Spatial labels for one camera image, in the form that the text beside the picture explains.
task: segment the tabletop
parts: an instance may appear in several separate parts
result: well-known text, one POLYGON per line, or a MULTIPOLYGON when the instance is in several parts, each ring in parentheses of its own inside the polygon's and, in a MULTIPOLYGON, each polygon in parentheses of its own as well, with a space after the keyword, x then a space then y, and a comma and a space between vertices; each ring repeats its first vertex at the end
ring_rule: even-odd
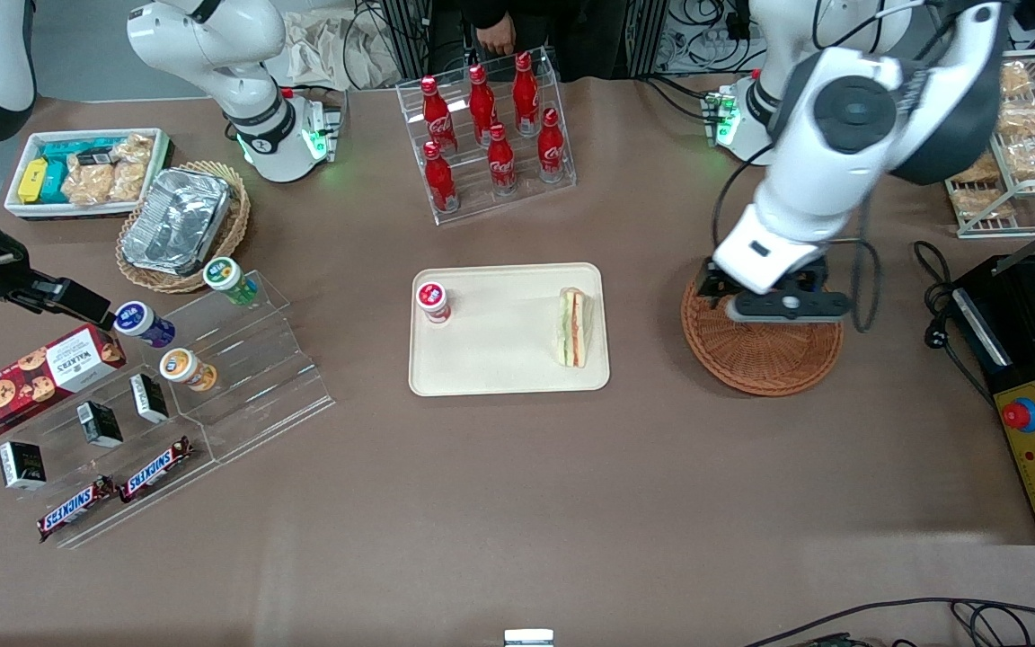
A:
MULTIPOLYGON (((1035 605, 1034 523, 1001 427, 921 343, 928 280, 909 251, 929 239, 960 274, 1017 243, 957 241, 943 187, 883 180, 875 328, 847 330, 816 388, 747 396, 698 363, 678 315, 737 163, 650 92, 565 85, 578 187, 442 228, 391 92, 354 95, 337 163, 288 185, 243 163, 209 99, 42 99, 28 133, 156 126, 176 163, 238 168, 254 212, 235 257, 290 298, 337 405, 79 550, 37 545, 0 480, 0 646, 477 646, 523 626, 562 646, 744 644, 875 599, 1035 605), (413 276, 536 262, 601 270, 609 384, 411 393, 413 276)), ((761 173, 732 189, 730 224, 761 173)), ((36 269, 116 303, 184 303, 122 277, 119 226, 0 208, 36 269)), ((850 257, 830 255, 838 290, 850 257)), ((0 367, 72 326, 0 303, 0 367)), ((933 606, 833 630, 962 639, 933 606)))

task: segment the blue lid can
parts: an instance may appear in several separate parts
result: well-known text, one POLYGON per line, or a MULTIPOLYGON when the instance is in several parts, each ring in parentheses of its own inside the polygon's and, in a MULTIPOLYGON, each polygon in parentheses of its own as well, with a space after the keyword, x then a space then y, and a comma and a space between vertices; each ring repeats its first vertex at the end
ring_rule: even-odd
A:
POLYGON ((139 337, 154 348, 174 341, 174 324, 155 315, 151 306, 140 300, 122 303, 114 318, 114 327, 123 335, 139 337))

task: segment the foil container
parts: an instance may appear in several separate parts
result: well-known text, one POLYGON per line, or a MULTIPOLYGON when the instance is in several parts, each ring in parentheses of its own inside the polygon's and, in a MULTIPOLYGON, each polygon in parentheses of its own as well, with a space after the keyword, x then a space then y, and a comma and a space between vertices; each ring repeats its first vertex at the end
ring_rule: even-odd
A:
POLYGON ((143 210, 122 237, 122 256, 141 269, 191 275, 202 269, 234 189, 221 177, 166 168, 154 177, 143 210))

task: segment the round wicker tray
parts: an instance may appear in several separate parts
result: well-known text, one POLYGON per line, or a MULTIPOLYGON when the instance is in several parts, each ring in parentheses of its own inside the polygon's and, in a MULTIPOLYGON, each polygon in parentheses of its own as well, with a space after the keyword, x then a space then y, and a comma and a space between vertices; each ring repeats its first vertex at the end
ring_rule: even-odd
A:
MULTIPOLYGON (((242 177, 233 168, 220 163, 210 163, 210 160, 186 163, 177 168, 216 175, 229 181, 230 186, 234 189, 234 197, 231 198, 230 202, 230 213, 227 213, 225 220, 221 222, 221 228, 218 228, 218 233, 214 237, 214 244, 210 245, 212 253, 209 254, 210 258, 230 256, 238 246, 238 242, 246 237, 246 224, 249 222, 249 196, 246 196, 246 187, 242 184, 242 177)), ((149 288, 155 292, 165 292, 169 295, 193 292, 204 286, 201 271, 193 275, 173 275, 166 274, 164 271, 141 269, 126 262, 126 259, 122 257, 122 238, 126 236, 126 232, 130 232, 130 227, 135 220, 139 219, 141 210, 143 210, 143 204, 139 202, 139 205, 130 212, 130 217, 126 218, 126 224, 123 224, 122 232, 119 232, 119 244, 115 247, 115 255, 119 259, 119 269, 122 270, 122 275, 130 278, 130 282, 135 283, 136 286, 149 288)))
POLYGON ((736 323, 698 296, 690 282, 681 299, 681 327, 693 355, 735 389, 783 396, 817 385, 833 371, 845 341, 841 323, 736 323))

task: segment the red plastic bottle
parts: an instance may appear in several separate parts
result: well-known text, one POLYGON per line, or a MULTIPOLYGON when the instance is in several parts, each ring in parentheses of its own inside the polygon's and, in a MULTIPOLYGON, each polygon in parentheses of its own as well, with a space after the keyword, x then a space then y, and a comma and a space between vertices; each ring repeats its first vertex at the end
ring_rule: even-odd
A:
POLYGON ((516 110, 518 134, 522 137, 537 135, 537 79, 534 79, 534 60, 529 52, 514 58, 518 78, 514 79, 514 110, 516 110))
POLYGON ((566 173, 562 158, 564 148, 566 139, 558 125, 558 111, 545 108, 545 114, 541 116, 541 135, 537 136, 537 158, 541 160, 541 181, 546 184, 557 184, 566 173))
POLYGON ((449 116, 449 106, 439 94, 439 82, 433 77, 422 78, 422 116, 431 128, 431 140, 442 146, 442 152, 457 152, 457 139, 453 134, 453 118, 449 116))
POLYGON ((494 181, 494 193, 509 196, 518 188, 518 171, 514 169, 514 150, 506 141, 506 127, 501 123, 490 126, 490 180, 494 181))
POLYGON ((457 189, 453 185, 453 172, 449 163, 442 158, 442 146, 426 142, 422 146, 425 154, 425 183, 431 185, 434 207, 442 213, 452 213, 460 207, 457 189))
POLYGON ((490 148, 490 126, 497 119, 494 110, 494 90, 485 82, 485 68, 480 64, 469 65, 469 115, 473 118, 473 137, 477 145, 490 148))

